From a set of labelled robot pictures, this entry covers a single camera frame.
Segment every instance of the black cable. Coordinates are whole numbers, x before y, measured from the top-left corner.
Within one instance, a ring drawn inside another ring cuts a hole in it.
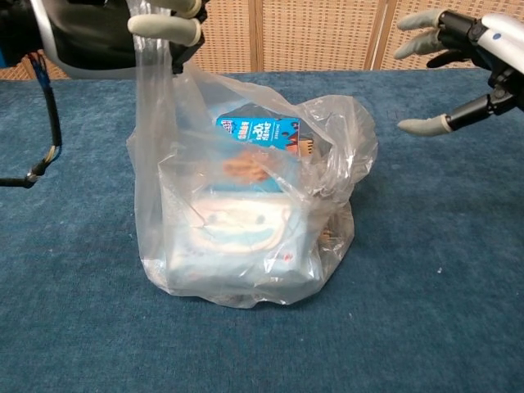
[[[51,80],[47,73],[46,62],[40,54],[28,55],[33,66],[36,78],[43,90],[46,100],[47,114],[51,125],[52,147],[46,157],[34,165],[24,178],[0,178],[0,187],[32,188],[38,179],[43,176],[48,166],[61,154],[62,136],[55,95],[51,88]]]

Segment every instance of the clear plastic bag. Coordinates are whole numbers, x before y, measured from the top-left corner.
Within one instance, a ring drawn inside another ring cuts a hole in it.
[[[132,15],[165,12],[129,5]],[[320,291],[354,237],[349,199],[377,154],[370,114],[353,97],[293,106],[271,88],[193,63],[173,77],[167,43],[136,37],[135,45],[128,149],[148,278],[171,295],[237,308]],[[238,138],[224,118],[238,119]],[[269,120],[293,120],[298,133],[289,148],[242,142],[242,118],[261,121],[262,139]]]

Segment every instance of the wall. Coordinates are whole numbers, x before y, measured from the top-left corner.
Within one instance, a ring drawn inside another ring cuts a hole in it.
[[[393,52],[419,33],[397,30],[399,18],[428,8],[504,12],[524,21],[522,0],[211,0],[207,42],[194,60],[219,73],[422,69],[429,56],[396,61]],[[52,64],[49,70],[54,79],[66,77]],[[31,78],[26,61],[0,71],[0,79]]]

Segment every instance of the wooden panel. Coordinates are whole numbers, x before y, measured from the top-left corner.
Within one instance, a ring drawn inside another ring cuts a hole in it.
[[[193,57],[209,72],[251,71],[249,2],[254,0],[214,0],[206,7],[203,25],[206,44]]]
[[[363,70],[378,0],[264,0],[264,70]]]
[[[524,1],[522,0],[491,0],[465,2],[460,0],[398,0],[395,6],[395,12],[392,13],[391,28],[385,29],[381,36],[384,50],[377,56],[376,68],[382,70],[395,69],[425,69],[426,63],[433,56],[412,56],[402,61],[393,58],[395,50],[403,43],[407,43],[412,37],[420,34],[422,30],[410,32],[401,32],[396,28],[399,19],[413,14],[414,12],[425,11],[431,8],[446,8],[453,11],[461,12],[465,15],[480,17],[491,12],[502,12],[524,20]],[[473,65],[468,63],[454,63],[446,68],[470,68]]]

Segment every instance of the blue table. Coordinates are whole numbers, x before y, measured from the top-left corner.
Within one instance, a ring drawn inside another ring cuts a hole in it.
[[[356,237],[316,296],[250,310],[179,299],[138,258],[128,81],[54,83],[64,151],[0,189],[2,392],[524,391],[524,115],[445,138],[396,123],[488,92],[480,70],[236,75],[292,103],[355,96],[377,122]],[[49,135],[33,82],[0,83],[0,175]]]

